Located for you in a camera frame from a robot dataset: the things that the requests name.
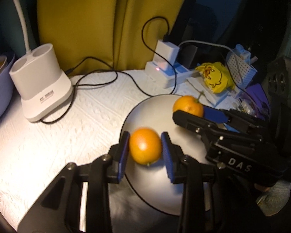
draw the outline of gray round plate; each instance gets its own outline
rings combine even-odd
[[[207,164],[206,149],[200,136],[177,126],[172,120],[172,106],[179,97],[158,95],[142,101],[128,114],[121,135],[125,130],[132,133],[140,127],[150,127],[159,135],[167,131],[172,143],[180,145],[184,154]],[[150,206],[167,214],[180,215],[183,184],[170,182],[162,159],[151,166],[143,166],[129,156],[125,174],[133,190]],[[207,183],[204,183],[204,197],[207,211],[211,197]]]

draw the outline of duck cartoon face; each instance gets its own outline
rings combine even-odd
[[[213,88],[221,84],[222,73],[215,66],[207,64],[198,66],[197,69],[203,74],[206,84]]]

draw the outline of orange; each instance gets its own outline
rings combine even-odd
[[[159,135],[150,128],[139,128],[129,138],[129,153],[135,162],[150,165],[162,155]]]
[[[191,95],[184,95],[175,101],[172,107],[172,112],[175,112],[177,110],[182,110],[198,117],[204,116],[203,105],[199,102],[197,98]]]

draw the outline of white pen holder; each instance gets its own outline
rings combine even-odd
[[[39,46],[18,59],[10,76],[30,122],[39,121],[72,93],[71,81],[59,67],[52,44]]]

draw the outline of white cable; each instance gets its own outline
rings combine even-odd
[[[222,47],[222,48],[228,49],[231,53],[233,53],[235,56],[237,56],[237,54],[230,47],[228,47],[228,46],[224,46],[224,45],[220,45],[220,44],[215,44],[215,43],[209,43],[209,42],[200,41],[200,40],[185,40],[185,41],[181,42],[178,46],[180,47],[180,46],[182,46],[185,43],[198,43],[198,44],[204,44],[204,45],[208,45],[208,46]],[[242,78],[241,72],[239,70],[237,58],[235,58],[235,60],[236,60],[237,71],[238,71],[239,77],[241,79],[241,83],[243,83],[243,78]]]
[[[222,48],[228,49],[230,52],[232,52],[232,53],[234,53],[236,55],[236,53],[228,46],[215,44],[215,43],[204,42],[204,41],[199,41],[199,40],[185,40],[185,41],[183,41],[182,43],[179,44],[179,47],[182,46],[185,43],[199,43],[199,44],[205,44],[205,45],[209,45],[209,46],[222,47]]]

